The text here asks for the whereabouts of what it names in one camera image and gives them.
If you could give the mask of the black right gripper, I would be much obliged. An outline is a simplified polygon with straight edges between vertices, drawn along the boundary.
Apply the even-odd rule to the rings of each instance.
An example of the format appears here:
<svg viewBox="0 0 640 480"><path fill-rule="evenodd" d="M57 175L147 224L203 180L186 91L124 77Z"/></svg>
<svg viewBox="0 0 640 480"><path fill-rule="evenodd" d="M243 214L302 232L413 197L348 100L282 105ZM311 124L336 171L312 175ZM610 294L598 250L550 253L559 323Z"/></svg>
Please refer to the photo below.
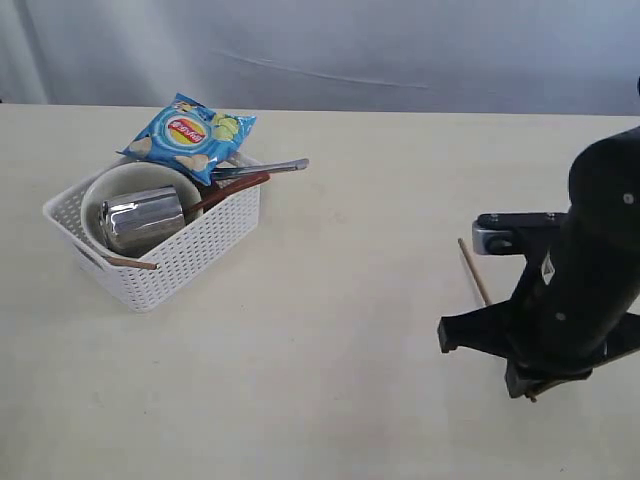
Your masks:
<svg viewBox="0 0 640 480"><path fill-rule="evenodd" d="M639 296L639 130L588 146L568 177L570 208L548 248L526 257L509 301L443 316L443 354L509 354L512 399L583 381Z"/></svg>

